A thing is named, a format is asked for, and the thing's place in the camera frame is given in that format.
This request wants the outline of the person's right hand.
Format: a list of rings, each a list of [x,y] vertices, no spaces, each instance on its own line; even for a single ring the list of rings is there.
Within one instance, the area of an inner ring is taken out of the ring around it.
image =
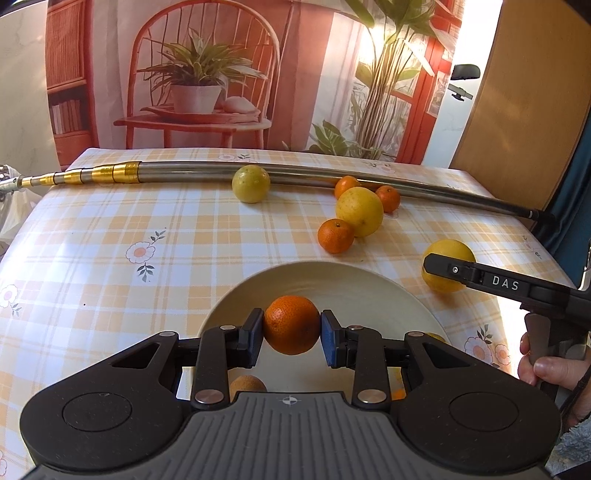
[[[590,367],[589,346],[586,347],[583,360],[540,357],[534,364],[531,364],[529,336],[525,333],[521,337],[520,352],[523,357],[518,365],[518,376],[522,381],[532,386],[538,381],[545,381],[567,390],[573,390]],[[591,392],[590,384],[587,384],[564,421],[565,428],[570,429],[585,420],[590,414],[590,409]]]

